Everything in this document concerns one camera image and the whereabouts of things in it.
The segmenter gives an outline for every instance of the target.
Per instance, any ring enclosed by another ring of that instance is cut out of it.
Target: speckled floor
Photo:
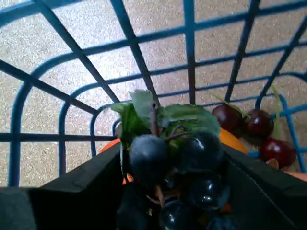
[[[17,1],[0,0],[0,9]],[[266,0],[261,7],[289,2],[286,0]],[[182,0],[124,0],[135,33],[144,33],[182,25]],[[245,11],[248,0],[195,0],[196,20],[205,20],[216,16]],[[108,0],[92,0],[54,10],[70,34],[82,47],[116,41],[124,34]],[[284,44],[289,41],[298,28],[307,9],[290,13],[257,18],[247,50],[256,50]],[[196,60],[220,57],[232,54],[240,38],[243,23],[231,24],[196,33]],[[307,40],[307,33],[302,40]],[[141,44],[149,70],[170,67],[186,63],[185,38],[182,35],[165,40]],[[0,58],[30,73],[42,62],[59,54],[70,52],[62,39],[54,32],[42,15],[34,15],[15,21],[0,29]],[[281,53],[244,59],[238,78],[245,79],[262,74],[271,74]],[[138,73],[131,50],[126,47],[112,52],[89,57],[105,79]],[[227,82],[233,61],[210,65],[196,69],[196,84],[203,86],[211,83]],[[307,48],[296,49],[287,60],[283,71],[306,71]],[[90,73],[78,60],[66,62],[48,71],[42,81],[55,86],[66,93],[94,82]],[[187,71],[154,76],[153,83],[158,93],[182,90],[188,87]],[[0,72],[0,132],[10,131],[10,117],[14,98],[22,82]],[[264,82],[236,86],[233,98],[257,95]],[[284,77],[276,80],[276,85],[288,99],[289,106],[306,103],[307,86],[300,80]],[[143,80],[111,85],[119,99],[129,99],[128,91],[144,88]],[[223,95],[226,88],[218,89],[216,94]],[[98,108],[111,102],[102,89],[88,91],[78,97],[79,100]],[[188,95],[164,98],[161,104],[187,103]],[[208,93],[198,92],[197,103],[214,101]],[[254,101],[239,103],[249,110]],[[262,108],[272,111],[272,99],[265,99]],[[57,133],[59,112],[63,101],[38,89],[32,89],[24,106],[22,132]],[[307,146],[307,112],[293,115],[296,131],[301,145]],[[76,107],[70,107],[66,130],[70,134],[89,134],[90,115]],[[95,125],[97,134],[111,134],[111,125],[117,115],[112,111],[103,112]],[[283,125],[283,138],[289,139],[286,125]],[[97,148],[105,143],[98,143]],[[0,185],[6,184],[9,144],[0,144]],[[40,186],[57,177],[57,143],[23,143],[21,181],[22,186]],[[89,143],[67,143],[67,170],[72,170],[90,159]]]

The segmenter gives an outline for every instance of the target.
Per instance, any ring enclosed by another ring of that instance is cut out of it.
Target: blue wire basket
[[[283,46],[276,46],[272,48],[255,50],[246,52],[246,45],[248,42],[248,38],[256,17],[268,16],[272,14],[287,12],[297,10],[303,7],[307,7],[307,1],[296,1],[282,5],[275,5],[268,8],[259,8],[260,0],[251,0],[248,11],[237,13],[230,16],[214,18],[202,22],[195,22],[194,20],[194,1],[193,0],[183,0],[184,6],[184,19],[185,23],[183,26],[162,30],[150,34],[144,34],[141,36],[136,36],[133,28],[131,26],[130,20],[128,18],[127,12],[125,10],[124,4],[122,0],[110,0],[115,14],[119,20],[120,26],[124,32],[126,37],[125,40],[120,40],[110,44],[104,44],[99,46],[93,46],[86,49],[81,49],[76,41],[72,38],[72,36],[68,33],[66,28],[63,26],[61,21],[56,17],[53,8],[64,6],[70,3],[77,2],[76,0],[34,0],[31,2],[26,2],[22,4],[18,4],[12,7],[8,7],[0,11],[0,27],[11,23],[14,20],[33,15],[36,13],[41,13],[47,21],[52,25],[54,30],[61,36],[61,38],[65,41],[65,43],[72,50],[71,53],[62,54],[55,58],[52,58],[39,67],[37,67],[31,74],[28,74],[21,69],[18,69],[9,63],[0,60],[0,70],[19,79],[24,82],[21,89],[18,92],[18,95],[15,99],[13,110],[12,110],[12,119],[11,119],[11,131],[10,133],[0,133],[0,141],[1,142],[9,142],[10,143],[10,162],[9,162],[9,177],[8,177],[8,186],[18,186],[19,178],[20,178],[20,158],[21,158],[21,142],[40,142],[40,141],[56,141],[59,143],[59,176],[63,175],[66,172],[66,141],[89,141],[91,143],[91,153],[92,157],[96,155],[96,141],[111,141],[115,139],[114,132],[116,124],[119,121],[116,121],[113,124],[113,136],[98,136],[94,132],[94,124],[97,119],[97,116],[104,109],[108,108],[111,104],[102,105],[99,109],[94,109],[91,106],[79,101],[76,99],[78,95],[81,93],[94,89],[97,87],[102,87],[102,89],[108,94],[108,96],[112,99],[114,103],[119,102],[120,100],[114,94],[114,92],[110,89],[110,84],[121,83],[125,81],[135,80],[143,78],[146,84],[147,89],[149,89],[155,99],[161,97],[168,97],[179,94],[189,94],[189,102],[191,104],[195,104],[195,94],[198,91],[204,91],[208,89],[216,89],[227,86],[227,92],[225,95],[225,100],[229,102],[242,102],[248,100],[255,100],[255,107],[259,108],[260,103],[263,97],[272,96],[272,94],[267,93],[269,87],[273,83],[276,77],[291,75],[297,78],[300,78],[304,82],[307,83],[307,71],[305,73],[300,72],[280,72],[285,61],[290,56],[291,52],[295,47],[303,47],[307,46],[307,41],[299,42],[300,37],[304,33],[307,27],[307,16],[304,17],[301,22],[298,30],[293,35],[290,43]],[[203,60],[200,62],[195,61],[195,32],[199,30],[205,30],[208,28],[218,27],[230,23],[237,23],[240,21],[244,21],[244,28],[240,38],[240,43],[237,48],[237,52],[234,55],[218,57],[215,59]],[[187,64],[174,66],[166,69],[156,69],[153,71],[149,71],[146,63],[144,61],[144,57],[141,53],[139,44],[150,42],[158,39],[163,39],[167,37],[172,37],[175,35],[184,34],[186,37],[186,53],[187,53]],[[139,74],[134,74],[126,77],[119,77],[110,80],[104,80],[103,77],[99,74],[97,69],[94,67],[92,62],[89,60],[88,55],[99,54],[103,52],[107,52],[113,49],[123,48],[129,46],[132,50],[133,56],[136,60],[138,68],[140,69]],[[240,65],[243,58],[246,57],[254,57],[260,56],[275,52],[283,52],[280,60],[278,61],[276,67],[274,68],[272,74],[270,76],[261,76],[257,78],[251,78],[248,80],[236,80],[238,75]],[[96,79],[97,83],[85,85],[76,91],[74,91],[71,95],[68,95],[51,85],[48,85],[42,82],[39,78],[46,73],[51,68],[55,67],[66,61],[71,61],[74,59],[79,59],[87,70],[92,74],[92,76]],[[206,66],[211,64],[217,64],[221,62],[226,62],[233,60],[233,68],[231,71],[229,82],[222,84],[211,84],[205,87],[196,87],[195,86],[195,68],[200,66]],[[188,70],[188,80],[189,80],[189,88],[182,91],[177,92],[169,92],[163,94],[157,94],[155,92],[155,88],[153,82],[151,80],[151,76],[165,74],[170,72],[175,72],[179,70]],[[254,81],[266,81],[265,86],[263,87],[261,93],[258,96],[250,96],[246,98],[231,100],[231,94],[236,84],[244,84],[248,82]],[[30,133],[21,133],[21,118],[22,111],[24,107],[24,102],[31,90],[32,87],[37,87],[57,98],[65,101],[61,113],[59,115],[59,133],[58,134],[30,134]],[[302,147],[298,143],[298,139],[295,134],[295,129],[293,125],[293,121],[291,118],[291,114],[307,110],[307,104],[302,104],[297,107],[288,108],[286,99],[280,95],[280,99],[282,101],[283,110],[281,112],[281,116],[286,118],[290,135],[292,138],[292,142],[297,151],[298,161],[300,164],[301,171],[306,172],[305,163],[303,160],[303,153],[307,152],[307,147]],[[218,103],[204,104],[200,106],[211,106],[218,105]],[[90,135],[68,135],[65,134],[65,118],[67,111],[70,105],[74,105],[90,114],[92,114],[92,120],[90,123]],[[252,152],[249,153],[252,157],[257,157],[258,153]]]

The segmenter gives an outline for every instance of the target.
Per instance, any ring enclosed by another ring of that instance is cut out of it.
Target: green leaf
[[[120,114],[122,131],[120,140],[124,145],[129,146],[133,138],[142,134],[150,133],[144,123],[138,117],[131,102],[116,103],[111,106],[113,111]]]
[[[165,131],[169,135],[172,130],[181,125],[190,133],[208,131],[218,136],[220,125],[210,111],[191,104],[172,104],[164,108],[163,118],[170,122]]]
[[[155,103],[153,94],[149,90],[135,90],[129,92],[135,111],[147,128],[150,128],[150,111]]]

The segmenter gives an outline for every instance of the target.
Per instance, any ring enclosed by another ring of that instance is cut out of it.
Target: dark grape
[[[175,172],[169,176],[167,176],[162,182],[161,182],[161,189],[162,191],[171,191],[175,188],[177,188],[181,181],[183,179],[183,175]]]
[[[209,216],[206,230],[239,230],[236,219],[231,214]]]
[[[159,214],[162,230],[199,230],[192,208],[175,200],[163,207]]]
[[[222,162],[223,151],[219,138],[210,132],[188,137],[180,146],[175,166],[182,174],[215,170]]]
[[[230,188],[224,185],[219,175],[208,172],[197,176],[181,190],[180,199],[206,211],[223,207],[230,196]]]
[[[146,230],[150,225],[147,214],[149,201],[145,190],[136,183],[123,187],[121,204],[117,210],[117,228],[119,230]]]
[[[167,144],[151,134],[133,140],[129,160],[137,181],[147,187],[159,184],[170,168]]]

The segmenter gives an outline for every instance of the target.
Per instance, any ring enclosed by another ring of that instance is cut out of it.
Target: red cherry
[[[242,114],[226,104],[215,107],[212,110],[212,115],[216,116],[223,129],[231,133],[238,129],[243,122]]]
[[[293,164],[296,159],[296,150],[288,141],[266,139],[259,149],[259,157],[263,161],[275,158],[279,163],[279,168]]]
[[[244,131],[251,138],[265,139],[274,129],[274,121],[270,115],[260,109],[253,109],[248,112],[251,119],[245,118]]]

